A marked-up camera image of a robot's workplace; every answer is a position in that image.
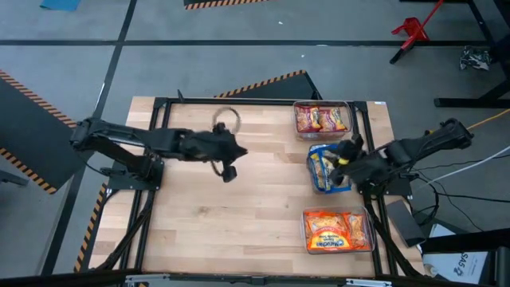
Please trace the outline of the person's shoe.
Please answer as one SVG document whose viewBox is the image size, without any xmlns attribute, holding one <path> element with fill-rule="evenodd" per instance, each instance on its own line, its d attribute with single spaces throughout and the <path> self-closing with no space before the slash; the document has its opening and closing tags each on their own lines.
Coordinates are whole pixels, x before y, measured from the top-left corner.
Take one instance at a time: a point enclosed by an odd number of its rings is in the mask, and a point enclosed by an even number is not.
<svg viewBox="0 0 510 287">
<path fill-rule="evenodd" d="M 492 64 L 492 58 L 488 50 L 478 49 L 472 46 L 465 46 L 462 50 L 459 67 L 460 70 L 473 68 L 477 70 L 489 71 Z"/>
</svg>

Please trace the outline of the red metal stand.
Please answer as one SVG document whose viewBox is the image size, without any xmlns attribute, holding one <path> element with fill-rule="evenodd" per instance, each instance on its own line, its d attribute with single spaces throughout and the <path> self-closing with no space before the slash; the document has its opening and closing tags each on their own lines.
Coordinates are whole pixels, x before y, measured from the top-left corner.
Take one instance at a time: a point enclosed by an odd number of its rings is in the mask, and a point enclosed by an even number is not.
<svg viewBox="0 0 510 287">
<path fill-rule="evenodd" d="M 393 35 L 404 31 L 408 36 L 408 38 L 400 46 L 398 52 L 390 59 L 390 63 L 392 65 L 400 60 L 407 52 L 412 50 L 417 41 L 430 41 L 430 38 L 425 31 L 425 26 L 444 3 L 444 0 L 433 1 L 435 2 L 433 9 L 422 22 L 420 22 L 416 17 L 406 18 L 399 27 L 391 31 Z"/>
</svg>

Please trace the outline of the black desk leg frame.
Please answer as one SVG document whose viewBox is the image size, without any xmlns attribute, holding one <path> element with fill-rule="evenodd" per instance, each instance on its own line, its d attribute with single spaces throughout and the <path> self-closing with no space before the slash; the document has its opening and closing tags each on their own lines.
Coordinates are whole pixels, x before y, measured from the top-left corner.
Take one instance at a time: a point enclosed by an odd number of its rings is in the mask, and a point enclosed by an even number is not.
<svg viewBox="0 0 510 287">
<path fill-rule="evenodd" d="M 476 98 L 435 98 L 433 104 L 437 108 L 510 108 L 510 98 L 503 96 L 510 94 L 510 33 L 499 41 L 495 41 L 489 27 L 478 10 L 474 0 L 464 0 L 469 5 L 481 32 L 490 48 L 496 63 L 505 74 L 505 79 L 485 94 Z"/>
</svg>

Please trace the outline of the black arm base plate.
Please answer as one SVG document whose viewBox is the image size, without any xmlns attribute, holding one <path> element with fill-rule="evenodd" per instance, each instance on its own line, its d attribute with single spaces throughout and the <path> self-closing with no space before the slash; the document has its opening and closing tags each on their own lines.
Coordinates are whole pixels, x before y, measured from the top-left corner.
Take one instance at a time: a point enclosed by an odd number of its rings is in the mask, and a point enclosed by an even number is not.
<svg viewBox="0 0 510 287">
<path fill-rule="evenodd" d="M 164 162 L 157 160 L 152 163 L 148 176 L 131 173 L 117 161 L 113 163 L 112 171 L 109 174 L 108 188 L 113 190 L 158 190 L 161 187 L 164 170 Z"/>
<path fill-rule="evenodd" d="M 418 178 L 417 173 L 400 171 L 391 166 L 369 166 L 351 177 L 358 186 L 359 193 L 380 198 L 386 195 L 409 197 L 412 195 L 410 183 Z"/>
</svg>

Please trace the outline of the white paper sheet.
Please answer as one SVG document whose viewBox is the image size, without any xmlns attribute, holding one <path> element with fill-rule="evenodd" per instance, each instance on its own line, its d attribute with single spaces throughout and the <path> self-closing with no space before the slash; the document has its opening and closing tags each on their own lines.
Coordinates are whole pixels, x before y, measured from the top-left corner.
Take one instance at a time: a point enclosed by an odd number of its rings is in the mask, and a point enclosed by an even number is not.
<svg viewBox="0 0 510 287">
<path fill-rule="evenodd" d="M 429 232 L 429 237 L 427 238 L 427 240 L 429 241 L 432 238 L 446 237 L 446 236 L 452 236 L 452 235 L 457 235 L 457 233 L 452 231 L 451 229 L 443 226 L 440 223 L 434 223 L 431 226 L 431 230 Z"/>
</svg>

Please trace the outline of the blue floor mat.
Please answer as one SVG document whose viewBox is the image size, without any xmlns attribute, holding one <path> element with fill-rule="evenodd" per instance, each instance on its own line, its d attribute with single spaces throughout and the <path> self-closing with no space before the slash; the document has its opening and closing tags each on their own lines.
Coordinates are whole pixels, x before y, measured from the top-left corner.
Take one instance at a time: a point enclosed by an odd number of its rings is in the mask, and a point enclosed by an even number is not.
<svg viewBox="0 0 510 287">
<path fill-rule="evenodd" d="M 42 0 L 40 7 L 45 10 L 72 12 L 80 5 L 81 0 Z"/>
</svg>

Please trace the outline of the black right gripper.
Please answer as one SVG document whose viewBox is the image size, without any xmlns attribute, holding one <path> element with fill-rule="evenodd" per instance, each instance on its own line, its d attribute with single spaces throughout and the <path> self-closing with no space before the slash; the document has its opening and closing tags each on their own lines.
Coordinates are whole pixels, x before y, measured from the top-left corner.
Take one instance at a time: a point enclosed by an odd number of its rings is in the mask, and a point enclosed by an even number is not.
<svg viewBox="0 0 510 287">
<path fill-rule="evenodd" d="M 335 162 L 335 169 L 333 169 L 330 173 L 330 181 L 332 186 L 341 187 L 344 185 L 346 177 L 352 181 L 351 177 L 353 174 L 369 166 L 385 167 L 385 159 L 378 151 L 366 153 L 363 150 L 364 140 L 360 134 L 353 134 L 350 140 L 341 141 L 346 141 L 349 144 L 348 151 L 351 156 L 351 160 L 338 160 Z"/>
</svg>

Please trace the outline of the white printed box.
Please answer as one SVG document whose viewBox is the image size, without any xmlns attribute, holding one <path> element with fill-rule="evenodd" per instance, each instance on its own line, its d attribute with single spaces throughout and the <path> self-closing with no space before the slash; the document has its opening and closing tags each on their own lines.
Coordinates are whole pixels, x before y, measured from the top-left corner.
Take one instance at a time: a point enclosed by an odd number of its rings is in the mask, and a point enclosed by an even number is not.
<svg viewBox="0 0 510 287">
<path fill-rule="evenodd" d="M 448 281 L 477 284 L 487 255 L 487 252 L 425 254 L 422 261 L 434 277 L 439 275 Z"/>
</svg>

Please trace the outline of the black hazard-striped floor mat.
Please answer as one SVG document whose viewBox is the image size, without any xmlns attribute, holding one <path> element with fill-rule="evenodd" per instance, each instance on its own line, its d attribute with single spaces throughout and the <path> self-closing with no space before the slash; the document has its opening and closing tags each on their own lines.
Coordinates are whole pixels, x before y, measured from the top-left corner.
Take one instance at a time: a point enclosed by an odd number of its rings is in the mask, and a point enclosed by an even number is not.
<svg viewBox="0 0 510 287">
<path fill-rule="evenodd" d="M 0 156 L 50 194 L 90 159 L 69 139 L 77 123 L 0 70 Z"/>
<path fill-rule="evenodd" d="M 198 10 L 211 7 L 236 6 L 267 2 L 268 0 L 183 0 L 185 10 Z"/>
<path fill-rule="evenodd" d="M 322 100 L 312 78 L 303 69 L 222 92 L 215 98 Z"/>
</svg>

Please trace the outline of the black aluminium table frame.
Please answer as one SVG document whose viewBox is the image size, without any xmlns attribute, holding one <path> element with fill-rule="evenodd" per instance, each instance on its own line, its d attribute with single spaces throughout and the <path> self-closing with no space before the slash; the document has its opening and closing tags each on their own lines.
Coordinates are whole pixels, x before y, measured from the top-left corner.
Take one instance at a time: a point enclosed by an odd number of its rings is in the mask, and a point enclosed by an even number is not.
<svg viewBox="0 0 510 287">
<path fill-rule="evenodd" d="M 190 281 L 339 284 L 346 278 L 388 280 L 402 275 L 385 246 L 374 252 L 311 255 L 301 215 L 314 207 L 357 207 L 357 191 L 318 195 L 305 165 L 309 142 L 296 138 L 292 101 L 136 96 L 126 123 L 135 128 L 204 130 L 219 108 L 241 121 L 237 142 L 248 154 L 224 183 L 207 163 L 170 161 L 151 217 L 130 247 L 127 263 L 145 274 Z"/>
</svg>

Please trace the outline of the gray metal foot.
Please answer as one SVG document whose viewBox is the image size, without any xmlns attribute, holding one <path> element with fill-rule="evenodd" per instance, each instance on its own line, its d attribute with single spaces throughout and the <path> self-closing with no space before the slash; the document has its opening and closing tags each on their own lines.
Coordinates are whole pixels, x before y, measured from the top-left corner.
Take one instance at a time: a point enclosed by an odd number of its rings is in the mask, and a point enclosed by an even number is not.
<svg viewBox="0 0 510 287">
<path fill-rule="evenodd" d="M 12 183 L 19 187 L 25 187 L 28 184 L 28 180 L 13 175 L 9 172 L 0 170 L 0 183 Z"/>
</svg>

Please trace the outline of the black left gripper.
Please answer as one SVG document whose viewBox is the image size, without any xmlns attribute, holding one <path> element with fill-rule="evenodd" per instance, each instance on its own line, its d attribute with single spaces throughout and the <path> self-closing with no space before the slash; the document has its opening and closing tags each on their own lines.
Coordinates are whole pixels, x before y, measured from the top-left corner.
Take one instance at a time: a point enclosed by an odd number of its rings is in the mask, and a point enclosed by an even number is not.
<svg viewBox="0 0 510 287">
<path fill-rule="evenodd" d="M 234 134 L 228 129 L 216 132 L 191 132 L 180 142 L 180 152 L 188 160 L 224 161 L 222 180 L 229 183 L 237 177 L 236 167 L 228 161 L 248 154 L 248 150 L 237 144 Z"/>
</svg>

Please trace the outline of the clear plastic bin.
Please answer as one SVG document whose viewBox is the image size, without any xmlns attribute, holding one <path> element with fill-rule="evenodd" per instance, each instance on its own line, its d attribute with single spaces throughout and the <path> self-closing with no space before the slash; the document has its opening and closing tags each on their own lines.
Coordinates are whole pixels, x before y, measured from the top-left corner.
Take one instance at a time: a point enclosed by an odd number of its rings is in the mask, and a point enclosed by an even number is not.
<svg viewBox="0 0 510 287">
<path fill-rule="evenodd" d="M 296 106 L 310 106 L 326 108 L 326 107 L 338 107 L 341 110 L 342 120 L 344 124 L 347 126 L 347 130 L 345 132 L 298 132 L 296 128 Z M 341 100 L 301 100 L 296 101 L 293 105 L 293 113 L 292 118 L 294 122 L 294 131 L 296 136 L 300 140 L 338 140 L 344 137 L 348 132 L 352 130 L 352 112 L 349 107 L 349 103 Z"/>
<path fill-rule="evenodd" d="M 341 252 L 320 253 L 320 254 L 361 253 L 361 252 L 372 252 L 375 249 L 375 232 L 374 232 L 372 219 L 364 207 L 362 207 L 362 206 L 337 206 L 337 207 L 329 206 L 329 207 L 325 207 L 324 206 L 324 207 L 307 208 L 301 213 L 301 221 L 302 221 L 301 233 L 302 233 L 302 238 L 304 239 L 304 247 L 309 254 L 319 255 L 319 253 L 310 253 L 306 247 L 307 241 L 308 241 L 309 237 L 311 236 L 311 235 L 307 236 L 305 234 L 304 212 L 306 212 L 306 211 L 329 211 L 329 212 L 341 213 L 343 216 L 347 213 L 352 213 L 352 214 L 361 214 L 364 217 L 364 229 L 365 229 L 366 235 L 368 236 L 368 239 L 371 244 L 371 248 L 369 250 L 357 250 L 353 246 L 353 248 L 351 250 L 343 250 Z M 347 228 L 346 231 L 350 237 L 349 229 Z"/>
</svg>

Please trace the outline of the black metal beam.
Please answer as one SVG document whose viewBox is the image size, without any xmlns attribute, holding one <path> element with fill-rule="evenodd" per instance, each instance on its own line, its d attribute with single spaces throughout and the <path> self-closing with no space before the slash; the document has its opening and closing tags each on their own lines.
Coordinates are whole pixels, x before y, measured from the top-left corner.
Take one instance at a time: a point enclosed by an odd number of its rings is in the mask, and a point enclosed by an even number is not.
<svg viewBox="0 0 510 287">
<path fill-rule="evenodd" d="M 421 244 L 424 254 L 486 252 L 500 247 L 510 249 L 510 228 L 434 237 Z"/>
</svg>

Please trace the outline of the silver metal bracket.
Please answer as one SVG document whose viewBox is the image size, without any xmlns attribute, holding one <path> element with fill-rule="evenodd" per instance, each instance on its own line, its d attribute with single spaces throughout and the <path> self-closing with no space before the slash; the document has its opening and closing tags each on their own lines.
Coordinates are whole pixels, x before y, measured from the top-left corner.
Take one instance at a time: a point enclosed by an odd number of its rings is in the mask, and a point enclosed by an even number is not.
<svg viewBox="0 0 510 287">
<path fill-rule="evenodd" d="M 348 278 L 343 287 L 393 287 L 390 281 Z"/>
<path fill-rule="evenodd" d="M 155 274 L 136 274 L 128 275 L 125 278 L 124 284 L 127 287 L 136 287 L 138 284 L 144 282 L 149 283 L 150 281 L 169 280 L 170 275 L 167 273 L 155 273 Z"/>
</svg>

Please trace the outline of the black power supply box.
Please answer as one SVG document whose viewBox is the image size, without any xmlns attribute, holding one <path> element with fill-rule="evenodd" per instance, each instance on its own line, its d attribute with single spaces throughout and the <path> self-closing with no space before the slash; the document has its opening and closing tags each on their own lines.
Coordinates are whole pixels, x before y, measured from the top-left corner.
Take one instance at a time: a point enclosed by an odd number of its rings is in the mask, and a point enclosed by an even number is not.
<svg viewBox="0 0 510 287">
<path fill-rule="evenodd" d="M 407 247 L 419 245 L 426 240 L 426 236 L 404 201 L 398 200 L 390 203 L 386 206 L 386 211 Z"/>
</svg>

